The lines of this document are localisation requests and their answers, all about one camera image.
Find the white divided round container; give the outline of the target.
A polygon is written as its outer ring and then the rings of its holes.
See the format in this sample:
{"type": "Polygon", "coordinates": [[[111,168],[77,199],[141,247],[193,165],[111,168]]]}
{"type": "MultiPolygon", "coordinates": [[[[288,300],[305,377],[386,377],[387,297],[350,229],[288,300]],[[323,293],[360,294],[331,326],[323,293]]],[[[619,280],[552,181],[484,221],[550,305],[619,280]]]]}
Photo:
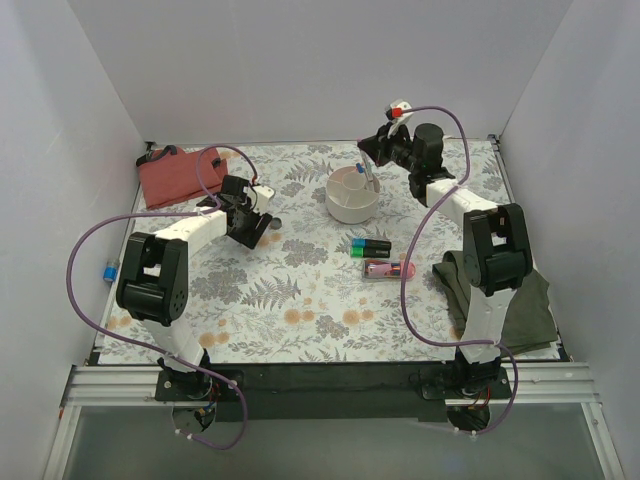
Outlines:
{"type": "Polygon", "coordinates": [[[334,171],[325,186],[325,205],[331,216],[344,224],[360,224],[370,220],[378,210],[380,183],[371,181],[355,166],[334,171]]]}

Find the blue capped black highlighter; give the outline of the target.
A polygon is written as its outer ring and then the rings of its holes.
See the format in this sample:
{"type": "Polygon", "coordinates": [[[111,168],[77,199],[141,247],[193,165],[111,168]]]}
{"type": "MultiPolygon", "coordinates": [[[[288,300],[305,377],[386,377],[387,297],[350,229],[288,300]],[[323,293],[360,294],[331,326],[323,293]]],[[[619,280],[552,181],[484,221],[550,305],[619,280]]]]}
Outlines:
{"type": "Polygon", "coordinates": [[[353,238],[351,240],[351,246],[354,248],[372,248],[372,249],[379,249],[379,250],[390,250],[392,248],[392,243],[387,240],[353,238]]]}

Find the green capped black highlighter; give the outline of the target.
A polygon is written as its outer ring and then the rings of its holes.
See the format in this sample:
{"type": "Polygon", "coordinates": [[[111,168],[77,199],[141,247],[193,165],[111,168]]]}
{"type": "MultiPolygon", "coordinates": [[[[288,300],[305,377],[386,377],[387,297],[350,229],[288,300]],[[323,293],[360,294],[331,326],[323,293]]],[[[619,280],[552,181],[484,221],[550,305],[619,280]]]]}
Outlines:
{"type": "Polygon", "coordinates": [[[390,251],[373,247],[352,247],[350,255],[352,258],[387,259],[390,257],[390,251]]]}

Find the blue grey glue stick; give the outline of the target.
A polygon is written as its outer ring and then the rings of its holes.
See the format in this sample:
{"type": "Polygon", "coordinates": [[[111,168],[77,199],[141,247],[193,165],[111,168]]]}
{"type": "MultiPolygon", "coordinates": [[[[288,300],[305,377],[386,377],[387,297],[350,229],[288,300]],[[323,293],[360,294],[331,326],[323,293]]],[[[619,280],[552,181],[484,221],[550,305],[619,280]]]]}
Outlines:
{"type": "Polygon", "coordinates": [[[108,260],[103,271],[103,279],[106,282],[114,282],[117,278],[120,262],[118,259],[108,260]]]}

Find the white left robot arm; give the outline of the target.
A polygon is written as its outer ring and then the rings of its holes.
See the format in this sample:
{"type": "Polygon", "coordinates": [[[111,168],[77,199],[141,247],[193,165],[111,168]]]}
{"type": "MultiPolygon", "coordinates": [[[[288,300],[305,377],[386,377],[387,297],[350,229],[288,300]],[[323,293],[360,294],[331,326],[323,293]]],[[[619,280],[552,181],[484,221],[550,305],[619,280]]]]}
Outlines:
{"type": "Polygon", "coordinates": [[[190,260],[222,237],[255,248],[273,219],[267,208],[274,196],[268,186],[227,175],[209,206],[154,233],[134,232],[127,240],[116,302],[150,333],[164,365],[181,372],[178,387],[190,399],[205,398],[213,386],[211,373],[200,367],[205,351],[183,318],[190,260]]]}

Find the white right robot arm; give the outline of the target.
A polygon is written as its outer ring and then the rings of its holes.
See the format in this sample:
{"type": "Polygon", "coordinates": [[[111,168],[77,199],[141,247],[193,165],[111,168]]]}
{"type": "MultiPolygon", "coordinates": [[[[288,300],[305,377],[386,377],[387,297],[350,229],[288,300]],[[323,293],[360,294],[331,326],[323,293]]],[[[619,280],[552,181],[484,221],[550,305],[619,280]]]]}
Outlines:
{"type": "Polygon", "coordinates": [[[452,373],[454,389],[475,397],[489,384],[482,365],[498,364],[507,310],[533,270],[525,215],[516,203],[499,205],[463,187],[443,165],[444,132],[424,123],[413,134],[389,122],[357,142],[376,166],[394,163],[408,172],[412,196],[462,229],[462,266],[471,285],[469,311],[452,373]]]}

